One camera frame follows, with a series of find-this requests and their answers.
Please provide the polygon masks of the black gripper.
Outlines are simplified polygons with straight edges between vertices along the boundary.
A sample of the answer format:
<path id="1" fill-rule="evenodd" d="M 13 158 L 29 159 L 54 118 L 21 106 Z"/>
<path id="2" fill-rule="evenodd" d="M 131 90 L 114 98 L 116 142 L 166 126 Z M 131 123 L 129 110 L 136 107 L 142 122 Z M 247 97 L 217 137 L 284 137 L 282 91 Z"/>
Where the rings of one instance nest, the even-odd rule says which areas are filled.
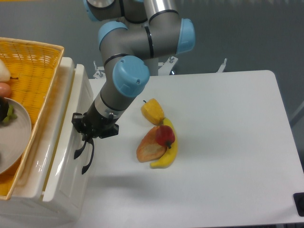
<path id="1" fill-rule="evenodd" d="M 119 133 L 119 125 L 116 124 L 114 114 L 110 113 L 108 117 L 101 115 L 94 105 L 90 106 L 83 115 L 81 113 L 72 114 L 72 124 L 76 131 L 82 135 L 82 141 L 92 142 L 95 138 L 108 138 L 116 136 Z"/>

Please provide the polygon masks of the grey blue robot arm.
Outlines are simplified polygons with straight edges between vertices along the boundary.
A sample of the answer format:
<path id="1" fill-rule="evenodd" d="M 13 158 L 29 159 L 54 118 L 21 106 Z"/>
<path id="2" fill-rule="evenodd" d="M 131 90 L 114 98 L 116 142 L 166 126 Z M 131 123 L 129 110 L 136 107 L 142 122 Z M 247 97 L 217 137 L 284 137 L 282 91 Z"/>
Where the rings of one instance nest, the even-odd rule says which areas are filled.
<path id="1" fill-rule="evenodd" d="M 191 51 L 195 29 L 172 0 L 86 0 L 93 20 L 104 21 L 98 46 L 106 82 L 87 112 L 72 123 L 85 142 L 118 134 L 116 121 L 149 80 L 145 60 Z"/>

